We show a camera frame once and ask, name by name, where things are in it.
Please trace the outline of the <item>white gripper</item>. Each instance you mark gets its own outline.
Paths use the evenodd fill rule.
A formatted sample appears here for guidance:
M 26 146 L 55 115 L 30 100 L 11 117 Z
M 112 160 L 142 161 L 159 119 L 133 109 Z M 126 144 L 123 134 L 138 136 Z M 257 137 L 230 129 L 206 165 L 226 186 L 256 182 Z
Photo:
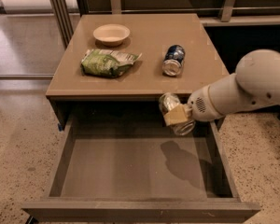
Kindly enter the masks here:
M 191 118 L 197 121 L 207 122 L 223 117 L 217 111 L 210 96 L 210 86 L 193 92 L 188 98 L 188 105 L 177 105 L 168 111 L 163 117 L 167 126 L 184 123 L 189 120 L 190 108 Z

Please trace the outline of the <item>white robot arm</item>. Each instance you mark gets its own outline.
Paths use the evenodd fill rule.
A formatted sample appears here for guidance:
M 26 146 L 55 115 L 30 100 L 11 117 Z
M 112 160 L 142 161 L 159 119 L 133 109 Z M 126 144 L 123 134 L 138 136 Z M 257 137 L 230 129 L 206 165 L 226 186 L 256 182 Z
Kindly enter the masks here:
M 280 105 L 280 53 L 258 49 L 238 62 L 235 72 L 195 91 L 182 105 L 171 93 L 160 98 L 168 126 L 187 121 L 211 121 L 232 113 Z

